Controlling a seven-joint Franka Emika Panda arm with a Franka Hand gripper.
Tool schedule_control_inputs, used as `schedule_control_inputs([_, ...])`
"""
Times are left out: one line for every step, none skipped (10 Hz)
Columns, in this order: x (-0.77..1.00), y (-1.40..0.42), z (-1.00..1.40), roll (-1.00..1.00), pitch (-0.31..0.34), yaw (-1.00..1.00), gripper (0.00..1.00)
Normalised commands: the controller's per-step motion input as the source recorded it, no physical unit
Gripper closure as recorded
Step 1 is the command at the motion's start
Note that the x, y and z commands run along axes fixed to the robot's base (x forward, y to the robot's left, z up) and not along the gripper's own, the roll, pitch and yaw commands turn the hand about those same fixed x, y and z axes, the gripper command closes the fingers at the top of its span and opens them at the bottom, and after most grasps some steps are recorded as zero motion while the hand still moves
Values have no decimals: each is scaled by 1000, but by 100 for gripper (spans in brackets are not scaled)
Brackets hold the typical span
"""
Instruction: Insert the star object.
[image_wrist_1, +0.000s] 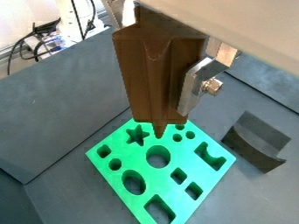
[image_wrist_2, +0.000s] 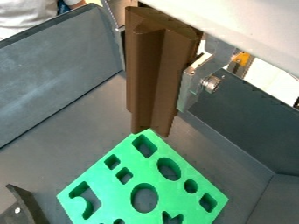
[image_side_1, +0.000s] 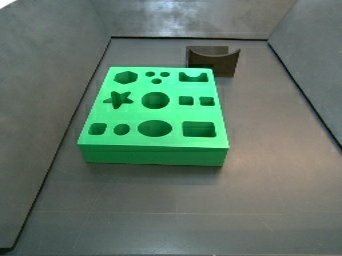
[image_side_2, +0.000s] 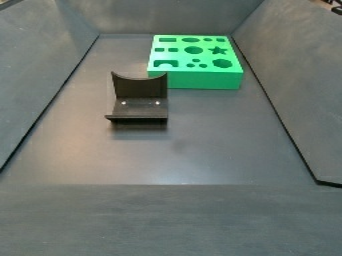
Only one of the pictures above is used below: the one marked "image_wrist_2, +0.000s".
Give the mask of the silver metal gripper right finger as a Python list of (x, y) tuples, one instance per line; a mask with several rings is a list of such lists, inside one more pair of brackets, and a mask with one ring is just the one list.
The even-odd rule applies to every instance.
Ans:
[(184, 112), (198, 100), (202, 90), (212, 94), (220, 84), (213, 75), (229, 62), (236, 48), (208, 35), (204, 42), (204, 51), (181, 73), (181, 84), (176, 108)]

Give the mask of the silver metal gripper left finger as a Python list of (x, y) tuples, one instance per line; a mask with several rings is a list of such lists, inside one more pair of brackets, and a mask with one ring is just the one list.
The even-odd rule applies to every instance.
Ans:
[(118, 47), (118, 56), (120, 56), (120, 62), (121, 62), (121, 68), (125, 71), (125, 52), (122, 47), (122, 34), (125, 34), (125, 27), (120, 26), (116, 28), (116, 42)]

